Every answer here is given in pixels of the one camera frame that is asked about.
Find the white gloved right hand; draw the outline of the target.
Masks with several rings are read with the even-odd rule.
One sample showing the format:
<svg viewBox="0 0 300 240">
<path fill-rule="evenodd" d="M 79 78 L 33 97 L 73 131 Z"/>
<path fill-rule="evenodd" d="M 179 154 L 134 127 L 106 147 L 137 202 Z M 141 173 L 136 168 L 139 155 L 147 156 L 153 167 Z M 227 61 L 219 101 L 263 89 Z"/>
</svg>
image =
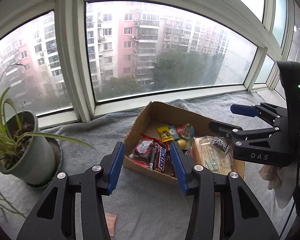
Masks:
<svg viewBox="0 0 300 240">
<path fill-rule="evenodd" d="M 279 208 L 285 208 L 296 189 L 297 162 L 286 167 L 263 165 L 259 175 L 268 181 L 268 190 L 274 190 Z"/>
</svg>

